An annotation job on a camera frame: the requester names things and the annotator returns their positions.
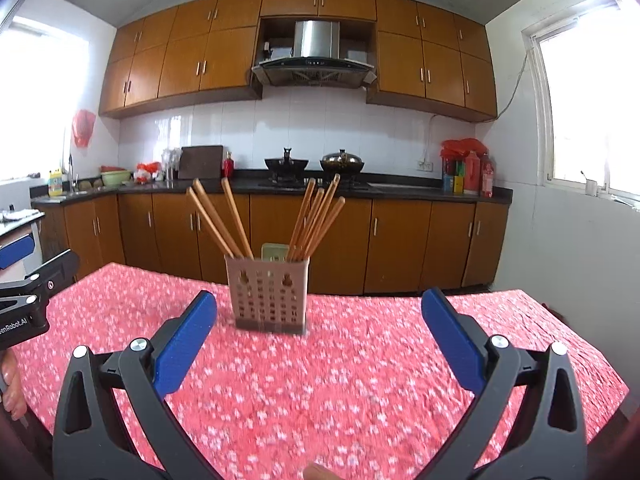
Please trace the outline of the left human hand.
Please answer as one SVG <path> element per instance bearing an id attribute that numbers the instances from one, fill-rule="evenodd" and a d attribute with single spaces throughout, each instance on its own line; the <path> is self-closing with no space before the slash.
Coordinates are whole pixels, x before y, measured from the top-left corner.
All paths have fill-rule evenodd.
<path id="1" fill-rule="evenodd" d="M 1 361 L 1 376 L 6 383 L 6 391 L 2 393 L 4 410 L 13 420 L 19 420 L 27 412 L 27 402 L 22 388 L 20 368 L 15 353 L 8 349 Z"/>

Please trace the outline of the right human hand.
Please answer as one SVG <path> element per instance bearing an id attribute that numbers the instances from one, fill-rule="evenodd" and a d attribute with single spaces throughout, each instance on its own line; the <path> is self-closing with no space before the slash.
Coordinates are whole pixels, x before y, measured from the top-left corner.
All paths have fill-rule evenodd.
<path id="1" fill-rule="evenodd" d="M 305 480 L 342 480 L 333 471 L 316 463 L 309 463 L 303 470 Z"/>

